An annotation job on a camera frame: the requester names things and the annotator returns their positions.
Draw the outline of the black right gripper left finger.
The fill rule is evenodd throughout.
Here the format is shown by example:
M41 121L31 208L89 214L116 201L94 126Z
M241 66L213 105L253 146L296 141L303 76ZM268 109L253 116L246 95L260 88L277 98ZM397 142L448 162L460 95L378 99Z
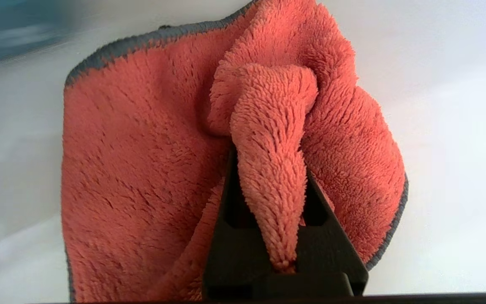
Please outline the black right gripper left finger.
M237 150L231 147L218 217L203 275L204 299L265 299L272 264L239 180Z

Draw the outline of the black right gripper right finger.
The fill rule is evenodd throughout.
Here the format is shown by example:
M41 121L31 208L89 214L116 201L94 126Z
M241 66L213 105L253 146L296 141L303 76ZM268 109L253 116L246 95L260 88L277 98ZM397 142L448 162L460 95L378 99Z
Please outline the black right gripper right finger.
M307 171L296 271L309 296L362 296L369 274L324 191Z

